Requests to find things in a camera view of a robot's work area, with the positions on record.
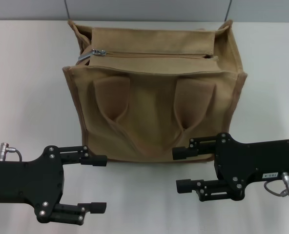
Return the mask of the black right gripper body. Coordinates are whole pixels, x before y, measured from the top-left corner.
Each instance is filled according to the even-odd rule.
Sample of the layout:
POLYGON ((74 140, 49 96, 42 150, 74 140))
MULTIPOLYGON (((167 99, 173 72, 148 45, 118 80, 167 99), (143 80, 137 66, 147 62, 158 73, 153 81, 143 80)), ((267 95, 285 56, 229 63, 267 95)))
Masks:
POLYGON ((289 139, 240 143, 230 134, 219 134, 214 166, 218 180, 232 189, 232 200, 244 199, 245 188, 261 181, 281 180, 289 195, 289 139))

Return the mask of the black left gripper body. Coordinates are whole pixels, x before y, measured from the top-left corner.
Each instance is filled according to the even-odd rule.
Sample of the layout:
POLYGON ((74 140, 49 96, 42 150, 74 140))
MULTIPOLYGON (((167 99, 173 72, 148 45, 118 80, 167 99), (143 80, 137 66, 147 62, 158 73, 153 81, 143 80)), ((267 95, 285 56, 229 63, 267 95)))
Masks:
POLYGON ((0 161, 0 203, 29 204, 40 223, 54 221, 53 210, 62 197, 63 183, 56 146, 47 146, 32 161, 0 161))

